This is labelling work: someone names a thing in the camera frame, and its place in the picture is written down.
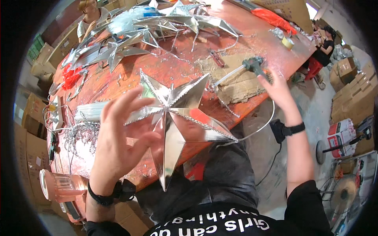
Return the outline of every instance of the tape roll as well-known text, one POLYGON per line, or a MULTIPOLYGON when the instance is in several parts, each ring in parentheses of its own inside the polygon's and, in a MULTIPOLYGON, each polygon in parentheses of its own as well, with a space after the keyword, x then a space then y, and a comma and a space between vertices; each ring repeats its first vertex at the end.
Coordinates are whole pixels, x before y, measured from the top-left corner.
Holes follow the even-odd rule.
POLYGON ((287 47, 289 50, 291 50, 292 49, 292 47, 294 46, 294 42, 290 39, 290 38, 286 38, 286 37, 284 37, 283 39, 282 39, 282 44, 285 46, 285 47, 287 47))

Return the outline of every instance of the black shirt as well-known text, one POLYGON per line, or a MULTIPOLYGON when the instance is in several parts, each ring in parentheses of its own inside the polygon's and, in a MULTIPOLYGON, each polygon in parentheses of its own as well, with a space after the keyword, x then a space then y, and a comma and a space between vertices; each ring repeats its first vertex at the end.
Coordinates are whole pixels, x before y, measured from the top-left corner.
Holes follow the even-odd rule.
MULTIPOLYGON (((130 234, 114 222, 88 221, 89 236, 130 234)), ((285 219, 276 221, 256 209, 229 203, 198 205, 158 224, 145 236, 219 236, 219 235, 322 235, 331 236, 322 199, 315 181, 296 187, 287 200, 285 219)))
POLYGON ((325 54, 320 48, 318 48, 312 56, 320 62, 323 66, 327 66, 330 63, 330 58, 333 53, 333 50, 335 49, 335 42, 332 40, 326 40, 324 41, 323 48, 327 49, 329 46, 332 47, 332 51, 328 54, 325 54))

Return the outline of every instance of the pink plastic bottle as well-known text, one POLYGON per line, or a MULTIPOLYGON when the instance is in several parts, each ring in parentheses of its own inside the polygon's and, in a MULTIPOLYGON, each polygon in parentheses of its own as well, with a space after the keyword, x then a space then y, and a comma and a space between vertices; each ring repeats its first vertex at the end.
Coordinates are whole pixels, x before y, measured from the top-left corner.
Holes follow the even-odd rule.
POLYGON ((45 198, 50 201, 71 202, 77 195, 87 190, 88 179, 76 174, 51 173, 48 170, 39 172, 41 188, 45 198))

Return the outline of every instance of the green crate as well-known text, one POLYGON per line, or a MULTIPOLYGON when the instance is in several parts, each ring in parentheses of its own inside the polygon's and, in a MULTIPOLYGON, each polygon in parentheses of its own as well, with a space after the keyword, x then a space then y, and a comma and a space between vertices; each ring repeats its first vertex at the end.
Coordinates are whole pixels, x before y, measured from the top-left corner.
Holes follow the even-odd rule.
POLYGON ((40 34, 37 34, 34 37, 33 44, 30 46, 28 50, 28 57, 35 61, 39 55, 39 51, 42 49, 42 47, 45 45, 45 42, 42 40, 42 37, 40 34))

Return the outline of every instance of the workbench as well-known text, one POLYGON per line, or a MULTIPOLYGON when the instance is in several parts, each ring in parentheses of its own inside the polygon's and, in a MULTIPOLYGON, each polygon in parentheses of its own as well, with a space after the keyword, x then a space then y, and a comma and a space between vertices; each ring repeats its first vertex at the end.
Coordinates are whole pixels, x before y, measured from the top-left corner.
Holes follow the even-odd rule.
MULTIPOLYGON (((274 26, 230 2, 214 1, 211 7, 207 7, 207 11, 211 16, 224 19, 243 33, 243 37, 239 37, 238 43, 225 51, 228 55, 250 52, 266 57, 266 65, 285 78, 289 78, 315 51, 315 45, 301 34, 292 37, 294 47, 289 51, 272 32, 268 31, 269 29, 274 29, 274 26)), ((99 42, 108 35, 109 33, 104 31, 96 41, 99 42)), ((235 37, 221 31, 220 35, 220 37, 217 37, 206 32, 200 32, 199 37, 206 40, 197 40, 194 51, 191 52, 195 33, 180 34, 175 42, 175 48, 172 53, 189 62, 178 60, 171 53, 167 52, 171 50, 174 38, 159 41, 162 49, 143 45, 143 49, 149 50, 155 55, 146 54, 124 57, 112 73, 109 72, 109 67, 100 69, 97 64, 92 65, 88 68, 87 81, 76 98, 70 102, 66 102, 69 92, 73 94, 75 87, 67 91, 60 89, 55 96, 61 96, 63 104, 68 105, 71 111, 75 113, 78 105, 94 101, 112 100, 122 95, 125 91, 137 86, 140 80, 140 68, 144 73, 165 86, 170 87, 171 83, 173 83, 174 87, 177 87, 203 75, 196 61, 206 59, 209 56, 209 48, 218 50, 227 48, 235 43, 235 37)), ((54 82, 63 82, 60 65, 56 71, 54 82)), ((53 101, 55 96, 51 96, 50 101, 53 101)), ((207 90, 202 96, 199 108, 207 115, 222 122, 228 129, 231 129, 267 97, 268 95, 263 93, 249 98, 246 103, 230 105, 230 108, 240 115, 238 118, 222 107, 216 95, 207 90)), ((64 121, 67 124, 67 117, 70 113, 68 113, 66 107, 63 107, 62 110, 64 121)), ((51 170, 53 172, 68 174, 69 162, 73 158, 71 165, 72 174, 79 174, 89 178, 95 159, 95 156, 89 151, 90 145, 84 145, 81 141, 78 141, 76 144, 78 156, 73 157, 73 154, 64 148, 63 132, 59 135, 59 153, 51 164, 51 170)), ((182 151, 178 165, 183 164, 210 144, 187 144, 182 151)), ((137 186, 137 191, 158 180, 158 174, 149 152, 143 156, 139 164, 125 178, 137 186)))

